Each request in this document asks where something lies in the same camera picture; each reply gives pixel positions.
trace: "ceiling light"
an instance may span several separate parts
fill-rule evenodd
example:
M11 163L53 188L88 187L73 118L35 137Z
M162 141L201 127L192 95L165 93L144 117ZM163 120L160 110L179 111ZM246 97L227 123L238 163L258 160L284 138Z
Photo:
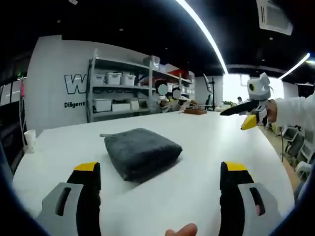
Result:
M308 64L315 64L315 60L307 60L306 63L308 63Z
M185 2L185 0L175 0L178 2L185 10L188 12L188 14L195 20L195 22L198 24L202 32L205 34L206 38L212 45L213 49L215 50L215 53L217 54L217 57L221 63L222 69L224 70L225 74L228 74L226 65L224 63L223 57L214 41L212 38L211 34L207 30L206 26L203 24L202 20L199 18L199 16L195 13L195 11Z
M311 85L311 84L298 84L298 83L295 83L296 85L306 85L306 86L314 86L314 85Z
M288 74L290 74L293 70L295 70L297 67L299 67L300 65L302 65L308 58L310 57L310 54L307 53L302 60L300 60L294 67L292 67L291 69L289 69L286 73L284 73L283 75L281 75L278 79L282 80L285 76L287 76Z

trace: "gray towel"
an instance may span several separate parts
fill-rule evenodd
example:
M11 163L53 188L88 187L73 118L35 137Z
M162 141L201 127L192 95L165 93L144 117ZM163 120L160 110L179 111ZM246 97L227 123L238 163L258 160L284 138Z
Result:
M104 141L113 165L124 180L143 178L174 163L182 151L175 142L143 128L106 135Z

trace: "office room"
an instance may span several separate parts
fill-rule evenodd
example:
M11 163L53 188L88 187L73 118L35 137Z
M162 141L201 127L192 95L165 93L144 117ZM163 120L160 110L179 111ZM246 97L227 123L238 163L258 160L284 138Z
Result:
M308 230L292 227L315 185L313 3L10 5L23 17L1 45L8 231Z

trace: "metal shelving unit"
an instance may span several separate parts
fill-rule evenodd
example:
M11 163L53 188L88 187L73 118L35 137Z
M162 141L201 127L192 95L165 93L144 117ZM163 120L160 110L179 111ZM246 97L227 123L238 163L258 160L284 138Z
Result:
M103 85L103 86L93 86L93 77L95 75L95 69L104 69L104 70L121 70L132 72L136 75L143 74L149 76L149 86L125 86L125 85ZM134 90L135 92L148 91L149 101L152 97L152 92L156 89L152 87L152 78L160 77L163 79L170 79L179 82L179 87L182 87L182 83L191 84L190 81L182 79L181 75L179 77L164 73L161 71L153 70L153 66L150 63L150 66L145 66L141 64L136 64L132 62L119 61L114 59L100 58L97 54L97 49L94 52L93 58L89 61L88 66L88 79L87 79L87 93L86 93L86 114L87 121L93 122L94 118L113 116L113 115L122 115L122 114L140 114L145 112L150 112L150 108L142 108L139 110L130 110L130 111L121 111L121 112L93 112L93 88L105 88L105 89L129 89Z

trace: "white wall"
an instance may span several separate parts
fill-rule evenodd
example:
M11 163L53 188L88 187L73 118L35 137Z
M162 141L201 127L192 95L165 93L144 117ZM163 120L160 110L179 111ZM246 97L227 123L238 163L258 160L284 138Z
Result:
M101 56L141 63L147 55L129 49L87 41L63 41L60 35L41 37L31 57L25 79L25 109L28 129L37 134L44 129L81 124L86 121L86 107L65 108L65 102L86 100L86 77L75 94L68 94L65 75L87 74L88 61L95 48Z
M222 101L224 100L223 97L223 76L207 76L209 81L214 78L215 81L215 104L216 106L221 105ZM297 97L298 96L298 86L293 85L290 83L282 82L283 85L283 98L289 98L289 97ZM204 82L203 77L196 77L196 89L195 89L195 100L198 103L204 104L205 101L208 99L209 92L207 91L206 84ZM237 99L237 97L240 95L241 92L238 92L237 88L233 87L230 88L233 89L233 94L235 94L233 97Z

